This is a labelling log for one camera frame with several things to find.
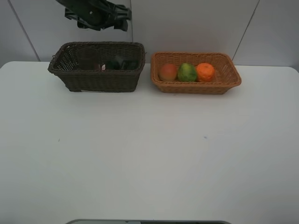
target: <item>wicker basket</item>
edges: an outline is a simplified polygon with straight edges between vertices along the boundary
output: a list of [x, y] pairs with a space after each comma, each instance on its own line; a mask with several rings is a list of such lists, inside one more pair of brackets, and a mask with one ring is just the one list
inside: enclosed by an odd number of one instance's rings
[[[194, 66], [210, 63], [216, 70], [215, 78], [208, 83], [164, 82], [160, 80], [158, 73], [167, 63], [173, 63], [177, 67], [182, 63]], [[168, 93], [224, 94], [241, 84], [240, 75], [232, 60], [222, 53], [157, 52], [151, 59], [151, 80], [162, 92]]]
[[[96, 49], [99, 65], [105, 64], [115, 56], [136, 58], [136, 70], [81, 70], [78, 51], [82, 48]], [[71, 42], [63, 45], [53, 56], [49, 72], [58, 76], [65, 86], [73, 92], [133, 92], [145, 64], [144, 47], [130, 42]]]

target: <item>white wall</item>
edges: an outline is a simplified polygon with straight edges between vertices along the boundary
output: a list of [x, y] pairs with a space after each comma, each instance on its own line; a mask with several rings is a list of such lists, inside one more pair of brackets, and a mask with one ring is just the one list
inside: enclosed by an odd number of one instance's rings
[[37, 61], [7, 0], [0, 1], [0, 68], [10, 61]]
[[156, 51], [235, 54], [257, 0], [132, 0], [133, 40]]
[[[110, 0], [130, 6], [130, 0]], [[42, 61], [50, 61], [58, 49], [72, 41], [132, 41], [132, 26], [127, 32], [108, 28], [85, 30], [64, 17], [64, 7], [55, 0], [11, 0], [32, 44]]]
[[298, 0], [261, 0], [234, 63], [299, 70], [298, 9]]

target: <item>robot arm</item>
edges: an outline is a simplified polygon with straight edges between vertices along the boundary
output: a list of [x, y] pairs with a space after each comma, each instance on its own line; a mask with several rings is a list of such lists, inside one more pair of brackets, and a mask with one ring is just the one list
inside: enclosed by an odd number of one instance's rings
[[107, 0], [56, 0], [65, 7], [64, 16], [77, 21], [79, 28], [100, 31], [108, 27], [128, 30], [127, 20], [132, 12], [124, 5], [116, 5]]

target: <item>basket rim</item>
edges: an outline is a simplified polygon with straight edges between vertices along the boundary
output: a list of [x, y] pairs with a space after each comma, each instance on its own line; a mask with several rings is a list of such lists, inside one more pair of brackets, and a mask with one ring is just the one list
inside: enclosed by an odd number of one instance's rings
[[[68, 46], [71, 46], [71, 45], [95, 45], [95, 44], [115, 44], [115, 45], [135, 45], [135, 46], [138, 46], [140, 47], [141, 49], [141, 52], [142, 52], [142, 61], [140, 63], [140, 66], [138, 66], [137, 69], [135, 70], [105, 70], [105, 71], [99, 71], [99, 70], [61, 70], [61, 69], [55, 69], [54, 68], [54, 65], [55, 63], [57, 62], [58, 58], [62, 55], [62, 52], [65, 48], [67, 48]], [[143, 70], [144, 68], [144, 65], [145, 65], [145, 49], [144, 49], [144, 46], [143, 44], [141, 43], [138, 43], [138, 42], [112, 42], [112, 41], [103, 41], [103, 42], [68, 42], [68, 43], [65, 43], [63, 44], [58, 52], [52, 56], [52, 60], [50, 61], [50, 64], [49, 64], [49, 67], [48, 67], [48, 71], [54, 75], [56, 75], [55, 73], [59, 72], [60, 76], [61, 75], [69, 75], [69, 74], [73, 74], [74, 72], [84, 72], [84, 73], [88, 73], [89, 75], [92, 75], [92, 74], [95, 74], [95, 75], [98, 75], [99, 73], [102, 73], [102, 74], [110, 74], [110, 73], [115, 73], [115, 72], [118, 72], [118, 73], [130, 73], [130, 72], [138, 72], [138, 71], [141, 71]]]
[[[165, 82], [165, 81], [161, 81], [161, 80], [157, 80], [155, 78], [154, 75], [154, 67], [155, 67], [155, 56], [159, 55], [159, 54], [168, 54], [168, 55], [173, 55], [173, 54], [182, 54], [182, 55], [221, 55], [224, 56], [228, 62], [229, 65], [233, 68], [234, 73], [236, 74], [237, 77], [237, 81], [236, 82], [229, 82], [229, 83], [212, 83], [212, 82], [207, 82], [207, 83], [203, 83], [203, 82]], [[230, 59], [230, 57], [225, 54], [225, 53], [220, 53], [220, 52], [185, 52], [185, 51], [159, 51], [154, 53], [151, 56], [151, 63], [150, 63], [150, 77], [152, 82], [155, 85], [159, 85], [159, 86], [168, 86], [168, 87], [224, 87], [224, 88], [232, 88], [232, 87], [236, 87], [241, 85], [242, 83], [242, 79], [240, 77], [240, 74], [238, 73], [233, 61]]]

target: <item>label on basket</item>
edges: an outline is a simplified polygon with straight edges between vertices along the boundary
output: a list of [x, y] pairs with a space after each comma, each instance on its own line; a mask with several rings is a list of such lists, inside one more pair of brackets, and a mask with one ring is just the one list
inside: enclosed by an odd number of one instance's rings
[[103, 91], [87, 91], [87, 90], [81, 90], [81, 92], [103, 92]]

